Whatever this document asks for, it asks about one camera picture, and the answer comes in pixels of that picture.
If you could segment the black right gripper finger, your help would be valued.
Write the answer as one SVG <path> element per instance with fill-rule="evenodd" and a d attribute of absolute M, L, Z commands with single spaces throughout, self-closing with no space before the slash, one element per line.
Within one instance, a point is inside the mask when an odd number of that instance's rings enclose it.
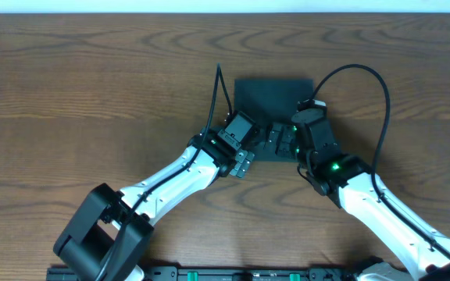
<path fill-rule="evenodd" d="M 267 152 L 275 152 L 280 143 L 283 125 L 281 123 L 272 123 L 267 127 L 266 140 L 264 150 Z"/>
<path fill-rule="evenodd" d="M 277 145 L 277 155 L 281 158 L 295 159 L 296 144 L 296 127 L 292 125 L 282 126 L 279 135 L 279 144 Z"/>

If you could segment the dark green box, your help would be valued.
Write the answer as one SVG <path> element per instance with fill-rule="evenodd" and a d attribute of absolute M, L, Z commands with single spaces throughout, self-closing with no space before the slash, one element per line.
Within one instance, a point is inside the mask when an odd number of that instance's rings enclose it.
<path fill-rule="evenodd" d="M 249 78 L 234 81 L 234 107 L 251 117 L 259 126 L 257 145 L 250 151 L 263 162 L 295 162 L 264 150 L 266 130 L 272 123 L 292 125 L 297 105 L 313 93 L 310 79 Z"/>

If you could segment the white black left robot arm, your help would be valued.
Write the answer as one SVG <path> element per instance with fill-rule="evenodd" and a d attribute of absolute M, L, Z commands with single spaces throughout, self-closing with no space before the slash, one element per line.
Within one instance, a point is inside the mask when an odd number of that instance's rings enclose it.
<path fill-rule="evenodd" d="M 257 124 L 236 111 L 224 127 L 206 127 L 183 154 L 135 185 L 93 189 L 68 222 L 53 251 L 79 280 L 142 280 L 138 262 L 155 224 L 193 193 L 220 177 L 241 177 L 252 160 L 247 150 Z"/>

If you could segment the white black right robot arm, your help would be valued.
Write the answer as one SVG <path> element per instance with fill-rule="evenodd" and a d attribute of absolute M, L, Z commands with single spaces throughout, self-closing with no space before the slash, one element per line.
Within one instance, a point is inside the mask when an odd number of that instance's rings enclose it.
<path fill-rule="evenodd" d="M 289 123 L 271 123 L 265 148 L 297 161 L 302 178 L 367 226 L 412 279 L 450 280 L 450 238 L 401 202 L 374 167 L 341 150 L 325 105 L 310 105 Z"/>

